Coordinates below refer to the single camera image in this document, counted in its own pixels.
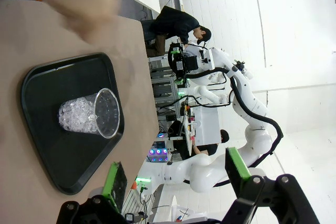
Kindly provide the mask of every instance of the green light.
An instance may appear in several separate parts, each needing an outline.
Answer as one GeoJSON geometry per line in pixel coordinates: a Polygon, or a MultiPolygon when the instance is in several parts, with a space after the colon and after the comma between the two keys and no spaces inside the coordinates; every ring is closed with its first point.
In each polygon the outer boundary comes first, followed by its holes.
{"type": "Polygon", "coordinates": [[[135,181],[137,181],[137,182],[150,182],[151,179],[150,178],[136,178],[135,181]]]}

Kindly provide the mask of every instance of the cup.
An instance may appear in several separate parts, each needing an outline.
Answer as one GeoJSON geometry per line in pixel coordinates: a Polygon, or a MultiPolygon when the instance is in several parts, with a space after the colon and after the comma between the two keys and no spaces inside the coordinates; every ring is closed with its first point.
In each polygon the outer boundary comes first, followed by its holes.
{"type": "Polygon", "coordinates": [[[58,111],[58,122],[67,131],[112,138],[120,124],[120,109],[110,89],[67,101],[58,111]]]}

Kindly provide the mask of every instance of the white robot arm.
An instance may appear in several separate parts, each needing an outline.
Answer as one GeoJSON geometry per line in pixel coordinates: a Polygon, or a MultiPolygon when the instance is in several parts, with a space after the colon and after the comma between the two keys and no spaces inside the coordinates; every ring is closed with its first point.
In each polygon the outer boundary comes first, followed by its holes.
{"type": "MultiPolygon", "coordinates": [[[[203,55],[201,55],[199,48],[195,52],[189,51],[188,53],[197,55],[198,69],[191,71],[187,77],[200,85],[196,88],[196,92],[200,95],[207,97],[215,104],[226,103],[225,94],[214,94],[207,90],[204,85],[223,82],[224,73],[230,78],[231,82],[234,82],[235,97],[233,99],[233,108],[239,116],[248,122],[248,126],[245,129],[247,143],[238,151],[245,164],[250,166],[259,159],[260,155],[269,152],[272,147],[272,139],[266,130],[268,123],[255,118],[258,115],[261,118],[266,117],[267,108],[253,95],[248,80],[244,76],[244,71],[239,70],[230,61],[227,53],[217,48],[211,48],[205,51],[203,55]]],[[[189,180],[190,186],[194,191],[203,193],[209,191],[219,181],[227,177],[224,167],[225,154],[220,155],[213,162],[206,154],[198,154],[176,163],[145,162],[139,171],[138,177],[146,179],[143,181],[138,180],[138,186],[147,188],[143,193],[150,194],[160,184],[178,184],[189,180]]]]}

